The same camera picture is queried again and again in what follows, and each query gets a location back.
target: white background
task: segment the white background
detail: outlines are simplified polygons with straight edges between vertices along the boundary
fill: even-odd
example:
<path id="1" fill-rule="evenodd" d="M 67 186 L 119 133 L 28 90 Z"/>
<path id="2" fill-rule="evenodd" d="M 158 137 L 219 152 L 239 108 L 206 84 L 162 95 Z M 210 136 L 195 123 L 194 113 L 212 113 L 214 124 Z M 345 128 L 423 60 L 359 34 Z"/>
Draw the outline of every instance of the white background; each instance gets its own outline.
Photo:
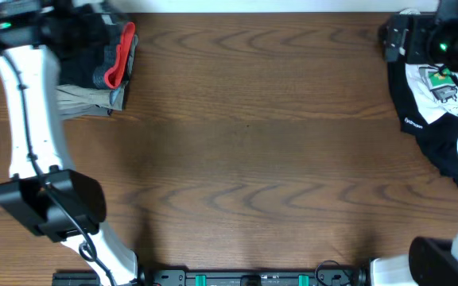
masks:
<path id="1" fill-rule="evenodd" d="M 74 0 L 97 2 L 98 0 Z M 438 0 L 110 0 L 123 12 L 397 12 L 434 11 Z"/>

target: wooden table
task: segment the wooden table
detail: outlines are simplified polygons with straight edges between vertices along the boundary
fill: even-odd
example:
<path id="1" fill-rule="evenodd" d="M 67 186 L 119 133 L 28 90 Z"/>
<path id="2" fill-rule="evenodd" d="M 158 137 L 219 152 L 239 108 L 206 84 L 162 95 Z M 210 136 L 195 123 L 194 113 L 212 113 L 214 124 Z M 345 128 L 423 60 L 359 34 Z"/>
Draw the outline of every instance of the wooden table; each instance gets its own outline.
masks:
<path id="1" fill-rule="evenodd" d="M 127 109 L 65 132 L 144 265 L 313 269 L 455 236 L 455 184 L 399 131 L 376 44 L 387 14 L 135 17 Z M 9 164 L 0 82 L 0 183 Z M 86 268 L 0 208 L 0 285 Z"/>

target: green tape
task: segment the green tape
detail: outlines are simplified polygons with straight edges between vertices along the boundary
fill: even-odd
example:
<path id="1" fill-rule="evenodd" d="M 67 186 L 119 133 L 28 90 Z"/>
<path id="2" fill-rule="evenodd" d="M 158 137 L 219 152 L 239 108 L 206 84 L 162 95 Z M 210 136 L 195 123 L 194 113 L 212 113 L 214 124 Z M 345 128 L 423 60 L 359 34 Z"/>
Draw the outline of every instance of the green tape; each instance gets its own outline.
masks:
<path id="1" fill-rule="evenodd" d="M 300 275 L 298 277 L 299 286 L 309 286 L 309 277 L 306 275 Z"/>
<path id="2" fill-rule="evenodd" d="M 196 276 L 196 286 L 206 286 L 206 276 L 205 275 Z"/>

